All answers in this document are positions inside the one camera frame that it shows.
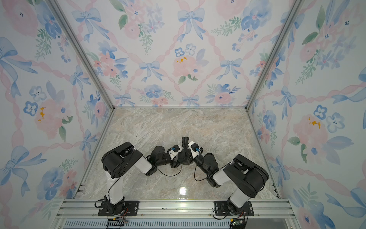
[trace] blue bow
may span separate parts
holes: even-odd
[[[273,168],[276,172],[281,170],[280,173],[278,174],[277,186],[280,186],[280,185],[283,186],[282,185],[282,176],[283,176],[283,179],[286,181],[286,180],[290,179],[290,174],[283,166],[280,156],[276,157],[276,162],[277,162],[278,166],[273,167],[273,165],[271,163],[269,164],[269,166],[271,168]]]
[[[86,27],[87,27],[89,33],[84,36],[84,41],[89,42],[90,35],[93,34],[93,32],[94,32],[92,25],[98,30],[98,32],[100,32],[100,34],[102,34],[104,37],[106,37],[108,40],[110,40],[109,37],[107,36],[107,33],[109,33],[109,30],[103,29],[102,27],[100,27],[99,25],[97,25],[94,22],[94,21],[96,21],[96,22],[102,21],[102,19],[100,19],[100,14],[97,9],[91,8],[89,10],[89,12],[85,11],[83,13],[78,10],[75,10],[72,12],[72,15],[77,22],[82,22],[85,20],[85,24],[86,24]]]
[[[291,95],[288,92],[288,88],[286,86],[283,86],[283,88],[281,90],[281,94],[284,95],[284,97],[281,99],[281,101],[279,101],[279,102],[272,101],[272,103],[273,103],[273,106],[276,104],[281,106],[283,103],[285,103],[283,105],[283,110],[282,110],[282,119],[283,119],[284,116],[287,117],[287,101],[288,101],[288,105],[290,107],[292,107],[296,103],[296,96]]]
[[[38,73],[30,68],[32,66],[32,62],[23,62],[23,61],[17,61],[13,60],[7,56],[16,56],[18,55],[18,51],[15,49],[13,44],[6,39],[5,37],[0,37],[0,64],[5,69],[5,71],[13,78],[14,83],[11,85],[11,96],[15,98],[15,94],[18,94],[19,96],[22,96],[20,94],[20,91],[18,89],[18,86],[16,85],[16,81],[18,79],[18,74],[16,70],[5,61],[1,60],[4,58],[12,65],[17,66],[20,69],[23,69],[24,71],[31,72],[31,73]]]
[[[366,82],[366,68],[364,68],[361,73],[358,75],[359,80],[361,80],[362,82]],[[351,97],[347,97],[345,95],[333,95],[332,96],[334,100],[333,104],[341,102],[341,101],[345,101],[345,100],[350,100],[352,102],[360,102],[363,101],[364,99],[366,99],[366,88],[363,88],[361,91],[357,92],[354,96]],[[365,113],[363,114],[363,128],[366,129],[366,110]]]
[[[5,168],[0,169],[0,185],[4,185],[8,182],[10,178],[11,172],[13,174],[19,176],[21,179],[24,180],[22,187],[21,187],[21,193],[22,196],[24,196],[25,191],[30,191],[26,179],[28,177],[28,172],[25,169],[21,168],[14,168],[15,166],[29,166],[29,165],[37,165],[39,163],[42,163],[46,161],[46,159],[40,159],[42,156],[42,153],[38,154],[32,159],[29,159],[25,162],[21,162],[24,158],[26,158],[29,155],[29,151],[24,148],[23,146],[17,146],[13,149],[11,152],[11,160],[6,163]]]
[[[89,130],[86,130],[85,131],[85,138],[81,142],[80,147],[79,147],[79,149],[82,150],[82,151],[84,151],[85,147],[88,147],[89,148],[89,159],[92,157],[92,153],[90,151],[91,148],[92,148],[92,146],[90,145],[89,142],[98,141],[98,139],[95,138],[96,137],[95,135],[91,139],[89,139],[91,135],[92,134],[90,133],[90,131]]]
[[[231,61],[228,61],[228,60],[221,61],[220,66],[226,67],[226,70],[223,75],[219,75],[216,79],[220,80],[224,75],[228,74],[230,72],[230,66],[231,66],[231,71],[232,71],[233,76],[235,78],[238,78],[237,75],[240,74],[240,72],[236,71],[233,66],[240,67],[240,65],[242,64],[242,61],[243,61],[243,59],[240,59],[240,58],[236,59],[236,60],[231,60]]]
[[[160,63],[158,61],[153,61],[151,63],[139,63],[138,66],[140,67],[140,69],[146,69],[147,70],[147,76],[144,77],[141,81],[144,81],[146,83],[146,80],[151,76],[151,71],[153,71],[154,75],[160,79],[163,76],[160,73],[157,73],[154,69],[160,69]]]
[[[131,106],[135,106],[134,104],[135,103],[133,103],[133,102],[131,102],[129,99],[131,99],[131,95],[130,94],[128,94],[128,93],[126,93],[126,94],[124,94],[124,95],[113,95],[113,97],[115,98],[115,99],[120,99],[121,100],[121,104],[119,105],[119,106],[122,106],[123,104],[125,104],[125,103],[128,103],[129,105],[131,105]]]
[[[203,8],[198,8],[194,12],[193,11],[188,12],[186,10],[179,11],[178,12],[178,20],[180,22],[187,21],[187,27],[186,27],[186,32],[183,33],[182,35],[180,35],[178,37],[177,41],[182,42],[184,36],[191,32],[192,25],[191,25],[191,20],[190,19],[193,19],[192,20],[193,28],[196,31],[197,35],[201,38],[201,40],[203,40],[202,33],[206,32],[206,30],[200,28],[194,20],[202,22],[204,17],[205,17],[205,10]]]
[[[70,83],[72,85],[75,85],[76,82],[78,82],[79,86],[80,86],[80,89],[81,89],[81,92],[80,92],[80,99],[83,99],[84,98],[84,94],[83,94],[83,84],[81,83],[82,81],[86,84],[90,84],[90,82],[88,81],[89,78],[82,78],[80,77],[81,75],[83,75],[83,71],[81,70],[80,66],[76,66],[76,71],[75,73],[70,76]]]
[[[195,95],[193,97],[183,96],[182,97],[182,100],[184,102],[187,102],[187,106],[190,106],[191,105],[191,102],[193,103],[193,105],[195,107],[199,107],[200,106],[198,103],[195,102],[195,101],[198,101],[199,100],[199,96],[198,95]]]

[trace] black cable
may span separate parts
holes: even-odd
[[[165,176],[167,176],[167,177],[174,177],[174,176],[176,176],[176,175],[178,175],[181,171],[182,171],[182,164],[180,164],[180,170],[179,170],[179,172],[177,173],[177,174],[175,174],[175,175],[172,175],[172,176],[170,176],[170,175],[166,175],[166,174],[164,174],[162,171],[160,171],[160,169],[158,169],[158,167],[156,167],[156,166],[154,166],[154,165],[152,165],[154,168],[156,168],[157,170],[159,170],[159,172],[161,172],[163,175],[165,175]]]
[[[215,210],[213,210],[212,211],[212,216],[215,218],[215,219],[218,219],[218,218],[216,218],[214,215],[213,215],[213,213],[215,212]],[[225,216],[222,218],[222,219],[225,219],[226,218],[226,216],[228,216],[228,214],[229,214],[229,211],[227,211],[226,212],[226,214],[225,214]]]
[[[98,201],[102,201],[102,200],[104,200],[104,199],[100,199],[100,200],[95,201],[94,206],[95,206],[96,208],[100,208],[100,206],[99,206],[99,207],[97,206],[97,202],[98,202]]]

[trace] green leaf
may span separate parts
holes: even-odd
[[[182,75],[179,80],[178,80],[178,85],[183,83],[184,81],[186,81],[186,77],[184,75]]]
[[[315,26],[317,27],[317,29],[320,31],[321,27],[323,26],[325,20],[325,11],[323,6],[320,6],[320,10],[318,13],[318,18],[317,21],[315,22]]]
[[[63,124],[70,123],[70,122],[72,121],[72,118],[73,118],[73,116],[71,116],[71,117],[67,116],[68,121],[66,121],[66,120],[63,118],[63,119],[62,119],[62,123],[63,123]]]
[[[119,29],[122,29],[128,21],[127,14],[122,15],[118,20]]]
[[[59,134],[60,134],[61,139],[62,139],[64,142],[66,142],[66,129],[65,129],[65,127],[61,126],[61,127],[59,128]]]
[[[307,154],[303,154],[302,153],[304,151],[304,149],[306,149],[306,145],[305,144],[302,144],[301,145],[301,157],[304,160],[304,162],[306,163],[306,156],[307,156]]]
[[[307,44],[309,42],[312,42],[318,35],[318,32],[312,32],[310,33],[307,37],[305,37],[304,41],[302,42],[301,45]]]
[[[298,137],[290,137],[290,139],[287,140],[292,145],[299,145],[300,139]]]
[[[121,11],[121,12],[125,12],[125,13],[126,13],[126,11],[124,10],[124,7],[123,7],[123,5],[122,5],[122,3],[121,3],[121,2],[119,2],[118,0],[109,0],[109,1],[112,3],[112,6],[113,6],[116,10]]]

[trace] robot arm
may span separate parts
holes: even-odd
[[[238,187],[227,200],[228,208],[233,215],[240,214],[243,205],[254,198],[264,187],[268,180],[268,173],[259,165],[238,154],[232,162],[223,168],[218,167],[215,156],[211,153],[202,155],[203,148],[191,141],[188,137],[182,138],[182,145],[175,145],[168,149],[156,146],[147,158],[125,142],[107,152],[102,157],[103,168],[107,175],[108,193],[104,201],[113,215],[120,215],[125,208],[123,196],[123,175],[132,167],[137,167],[147,176],[157,171],[160,165],[170,164],[173,168],[179,165],[189,165],[193,162],[207,175],[206,180],[215,188],[220,187],[229,180]]]

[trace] blue flower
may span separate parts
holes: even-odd
[[[153,13],[155,13],[154,11],[153,11],[153,8],[152,7],[150,7],[150,6],[147,6],[146,7],[146,12],[147,12],[147,16],[148,17],[153,17]]]
[[[186,45],[186,53],[193,56],[196,50],[196,46],[194,46],[192,43]]]
[[[334,45],[332,45],[332,47],[335,47],[335,48],[334,48],[334,51],[336,51],[338,47],[343,47],[343,42],[344,42],[344,41],[346,41],[346,37],[345,37],[345,36],[343,36],[343,35],[341,35],[341,36],[338,38],[337,42],[336,42]]]
[[[32,86],[29,90],[29,94],[33,96],[33,100],[38,102],[39,100],[45,100],[47,98],[46,93],[42,91],[41,86]]]
[[[355,218],[362,218],[366,214],[366,192],[362,188],[354,188],[351,190],[352,198],[361,206],[361,207],[344,207],[342,204],[332,197],[329,194],[325,194],[329,200],[328,203],[334,204],[343,208],[343,210],[350,216]],[[364,229],[366,227],[366,220],[361,224],[360,229]]]
[[[272,110],[267,110],[266,115],[263,116],[263,122],[266,125],[266,129],[273,132],[276,128],[276,115]]]
[[[269,164],[269,166],[271,168],[273,168],[276,172],[281,170],[280,173],[278,174],[277,186],[282,186],[283,187],[282,178],[286,181],[286,180],[290,179],[290,174],[288,173],[288,171],[283,166],[280,156],[276,157],[276,162],[277,162],[278,166],[274,167],[271,163]]]
[[[37,110],[38,110],[37,103],[31,103],[29,101],[25,102],[25,108],[23,109],[24,113],[34,116],[36,114]]]
[[[348,54],[351,49],[354,49],[356,47],[356,45],[353,44],[355,39],[356,39],[356,37],[353,37],[349,43],[346,43],[346,42],[344,43],[344,53],[345,54]]]
[[[227,89],[230,85],[224,84],[221,86],[221,84],[218,84],[215,88],[215,92],[222,93],[222,92],[229,92],[229,89]]]
[[[321,70],[323,70],[324,67],[329,67],[329,62],[332,62],[334,61],[333,59],[333,56],[334,56],[334,53],[331,55],[332,51],[329,51],[329,53],[327,55],[324,55],[323,54],[323,60],[321,61],[318,61],[318,65],[321,65]]]
[[[62,168],[53,167],[48,170],[42,177],[40,184],[37,186],[37,199],[51,200],[56,196],[58,187],[62,185],[62,177],[64,171]]]
[[[243,11],[242,29],[255,30],[259,26],[264,26],[271,19],[272,4],[268,0],[251,1]]]
[[[149,98],[152,98],[152,97],[159,98],[160,96],[163,95],[163,89],[156,84],[148,85],[145,88],[145,92],[146,92],[146,96]]]
[[[116,47],[110,47],[108,42],[106,41],[103,41],[102,42],[98,42],[98,45],[100,46],[99,47],[99,50],[105,55],[107,52],[109,53],[109,57],[112,58],[112,59],[115,59],[116,56],[113,54],[113,52],[117,51],[117,48]]]
[[[327,129],[331,133],[337,132],[338,129],[344,128],[344,117],[337,112],[335,112],[332,116],[328,116],[326,118],[326,122],[328,123]]]
[[[162,15],[163,13],[161,12],[163,9],[159,7],[159,5],[156,3],[155,4],[155,12],[158,14],[158,15]]]
[[[153,19],[151,21],[151,19],[149,19],[149,24],[147,25],[147,29],[149,32],[154,32],[156,33],[156,29],[158,29],[158,27],[155,26],[155,20]]]
[[[178,49],[174,50],[174,52],[175,52],[176,57],[183,56],[185,53],[182,48],[178,48]]]
[[[165,25],[165,23],[164,23],[164,22],[162,22],[163,17],[158,17],[158,15],[155,15],[155,20],[156,20],[156,22],[158,23],[158,25],[160,26],[160,28],[162,28],[162,27],[163,27],[163,25]]]
[[[328,111],[328,109],[326,107],[322,107],[321,105],[318,105],[316,110],[314,111],[314,115],[316,117],[318,117],[320,120],[323,120],[326,117],[327,111]]]
[[[44,1],[36,5],[36,12],[38,21],[45,26],[47,33],[51,37],[56,39],[56,36],[62,34],[60,26]]]
[[[343,52],[343,50],[340,50],[337,53],[336,58],[334,58],[334,59],[331,60],[331,62],[333,63],[332,64],[332,69],[334,67],[336,67],[336,68],[339,68],[340,67],[339,61],[344,59],[344,55],[342,55],[342,52]]]

